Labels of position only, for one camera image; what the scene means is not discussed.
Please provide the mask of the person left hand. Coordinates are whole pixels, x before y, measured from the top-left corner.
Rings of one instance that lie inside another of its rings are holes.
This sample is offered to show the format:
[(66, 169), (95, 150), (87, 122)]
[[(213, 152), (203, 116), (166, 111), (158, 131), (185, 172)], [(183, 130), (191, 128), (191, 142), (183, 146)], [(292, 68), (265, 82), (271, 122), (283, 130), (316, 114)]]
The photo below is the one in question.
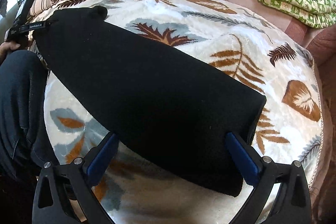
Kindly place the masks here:
[(17, 51), (17, 50), (25, 50), (28, 47), (31, 46), (31, 41), (27, 40), (26, 42), (23, 42), (22, 44), (16, 43), (16, 42), (3, 42), (0, 46), (0, 64), (2, 64), (7, 55), (11, 52)]

